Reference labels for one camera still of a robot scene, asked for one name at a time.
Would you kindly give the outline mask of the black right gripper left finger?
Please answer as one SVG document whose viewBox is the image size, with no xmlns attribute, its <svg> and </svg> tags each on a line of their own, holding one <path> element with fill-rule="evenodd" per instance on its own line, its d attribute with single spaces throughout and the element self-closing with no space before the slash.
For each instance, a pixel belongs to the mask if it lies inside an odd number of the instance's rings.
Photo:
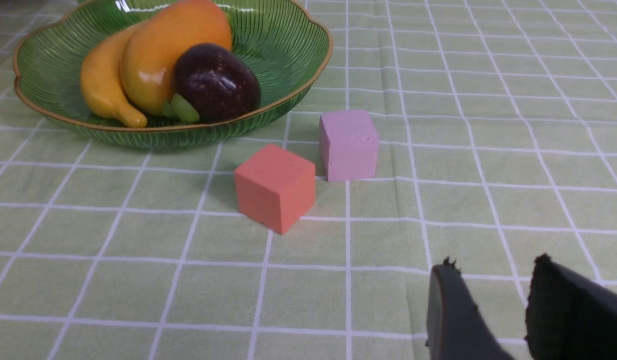
<svg viewBox="0 0 617 360">
<path fill-rule="evenodd" d="M 512 360 L 484 321 L 456 262 L 430 269 L 426 315 L 432 360 Z"/>
</svg>

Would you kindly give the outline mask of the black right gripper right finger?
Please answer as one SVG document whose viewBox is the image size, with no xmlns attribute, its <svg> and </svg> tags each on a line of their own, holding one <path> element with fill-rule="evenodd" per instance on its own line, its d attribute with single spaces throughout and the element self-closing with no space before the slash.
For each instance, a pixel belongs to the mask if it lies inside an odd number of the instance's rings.
<svg viewBox="0 0 617 360">
<path fill-rule="evenodd" d="M 525 325 L 535 360 L 617 360 L 617 293 L 545 253 L 534 261 Z"/>
</svg>

